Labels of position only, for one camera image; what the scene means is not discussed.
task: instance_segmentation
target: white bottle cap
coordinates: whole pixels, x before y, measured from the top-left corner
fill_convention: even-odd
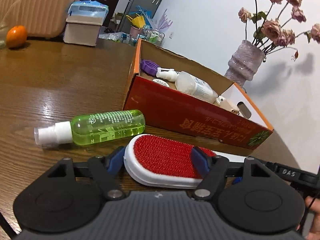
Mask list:
[[[54,147],[63,143],[71,143],[72,131],[70,122],[57,122],[45,128],[36,127],[35,141],[37,145],[43,147]]]
[[[163,81],[163,80],[161,80],[161,79],[153,79],[152,81],[153,81],[153,82],[156,82],[156,83],[158,83],[158,84],[160,84],[160,85],[163,85],[163,86],[165,86],[165,87],[170,87],[169,84],[168,84],[166,81]]]

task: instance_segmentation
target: human hand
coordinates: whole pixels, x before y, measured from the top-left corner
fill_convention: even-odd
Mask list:
[[[307,197],[305,199],[306,206],[308,207],[313,198]],[[316,199],[312,204],[310,210],[315,213],[315,218],[313,219],[312,226],[308,236],[306,237],[307,240],[320,240],[320,199]]]

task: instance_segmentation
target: purple bottle cap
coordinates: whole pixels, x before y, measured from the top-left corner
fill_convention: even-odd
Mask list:
[[[156,77],[159,66],[150,60],[144,59],[141,61],[140,68],[147,74]]]

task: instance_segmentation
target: green spray bottle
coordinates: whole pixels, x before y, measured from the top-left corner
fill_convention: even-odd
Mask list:
[[[88,145],[127,136],[138,135],[146,126],[139,110],[88,114],[74,117],[70,122],[57,122],[49,127],[36,127],[36,144],[54,147],[74,142]]]

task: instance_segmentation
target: red bristles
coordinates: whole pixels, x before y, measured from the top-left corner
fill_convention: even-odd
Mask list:
[[[191,162],[192,147],[190,144],[144,135],[135,141],[133,150],[138,162],[153,173],[200,179]],[[209,156],[215,155],[208,149],[201,149]]]

